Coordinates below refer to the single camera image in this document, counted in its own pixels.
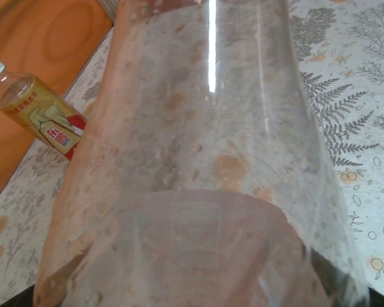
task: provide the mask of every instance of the beverage bottle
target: beverage bottle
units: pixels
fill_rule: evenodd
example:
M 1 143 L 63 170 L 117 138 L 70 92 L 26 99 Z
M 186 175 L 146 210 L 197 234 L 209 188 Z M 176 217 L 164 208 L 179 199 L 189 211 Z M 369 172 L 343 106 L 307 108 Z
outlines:
M 16 74 L 0 62 L 0 110 L 71 160 L 86 120 L 33 74 Z
M 36 307 L 367 306 L 284 0 L 126 0 Z

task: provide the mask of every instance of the clear plastic container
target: clear plastic container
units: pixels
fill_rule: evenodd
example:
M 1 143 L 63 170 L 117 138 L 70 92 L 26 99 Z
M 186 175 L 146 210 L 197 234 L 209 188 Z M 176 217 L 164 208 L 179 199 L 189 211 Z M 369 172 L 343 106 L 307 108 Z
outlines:
M 367 306 L 316 125 L 285 1 L 122 1 L 35 306 Z

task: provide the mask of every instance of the table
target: table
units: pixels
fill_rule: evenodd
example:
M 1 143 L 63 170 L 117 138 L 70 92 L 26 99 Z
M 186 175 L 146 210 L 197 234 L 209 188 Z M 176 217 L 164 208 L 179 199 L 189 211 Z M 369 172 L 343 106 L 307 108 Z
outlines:
M 384 1 L 291 0 L 294 43 L 310 101 L 351 101 L 321 129 L 344 191 L 372 288 L 384 295 Z M 97 94 L 111 32 L 66 99 L 85 113 Z M 332 85 L 331 90 L 317 84 Z M 0 303 L 36 278 L 51 207 L 67 162 L 39 142 L 0 195 Z

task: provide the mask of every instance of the dirty plastic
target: dirty plastic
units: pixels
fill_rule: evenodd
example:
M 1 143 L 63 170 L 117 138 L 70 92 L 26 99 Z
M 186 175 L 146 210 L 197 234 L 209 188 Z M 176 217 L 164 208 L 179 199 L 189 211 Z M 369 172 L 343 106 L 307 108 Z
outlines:
M 36 307 L 367 306 L 283 0 L 122 1 Z

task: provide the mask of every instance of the plastic bottle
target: plastic bottle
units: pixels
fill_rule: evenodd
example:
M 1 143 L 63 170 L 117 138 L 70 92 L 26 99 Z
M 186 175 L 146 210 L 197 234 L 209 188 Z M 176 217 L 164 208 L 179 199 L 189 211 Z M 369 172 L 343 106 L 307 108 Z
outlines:
M 86 120 L 32 74 L 8 72 L 0 62 L 0 110 L 71 160 Z
M 122 1 L 35 306 L 366 306 L 284 0 Z

